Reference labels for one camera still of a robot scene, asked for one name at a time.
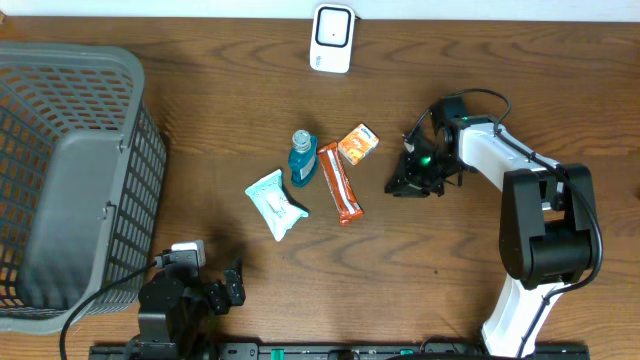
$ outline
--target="white wall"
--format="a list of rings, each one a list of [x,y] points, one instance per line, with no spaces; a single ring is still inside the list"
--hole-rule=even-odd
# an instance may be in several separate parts
[[[640,21],[640,0],[334,0],[363,19]],[[317,0],[0,0],[7,15],[312,18]]]

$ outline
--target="small orange box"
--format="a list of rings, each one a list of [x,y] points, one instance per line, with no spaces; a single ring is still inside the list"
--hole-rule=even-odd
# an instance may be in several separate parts
[[[378,146],[380,139],[364,124],[358,125],[349,135],[338,143],[338,150],[349,160],[351,165],[356,165],[365,156],[369,155]]]

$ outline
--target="orange wrapper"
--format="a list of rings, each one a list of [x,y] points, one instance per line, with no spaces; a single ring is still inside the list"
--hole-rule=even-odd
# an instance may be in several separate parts
[[[361,218],[364,212],[360,209],[347,174],[344,172],[344,167],[338,156],[338,144],[333,142],[320,148],[318,159],[322,164],[333,201],[340,213],[340,225],[347,225],[352,220]]]

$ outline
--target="white electrical device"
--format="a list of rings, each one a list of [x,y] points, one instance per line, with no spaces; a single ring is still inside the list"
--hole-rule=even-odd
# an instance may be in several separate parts
[[[351,62],[356,14],[348,6],[322,4],[316,8],[309,64],[318,71],[346,73]]]

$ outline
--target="bottle cap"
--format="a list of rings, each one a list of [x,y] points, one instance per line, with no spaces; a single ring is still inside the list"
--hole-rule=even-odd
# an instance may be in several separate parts
[[[293,149],[303,153],[311,149],[311,134],[306,130],[298,130],[293,134]]]

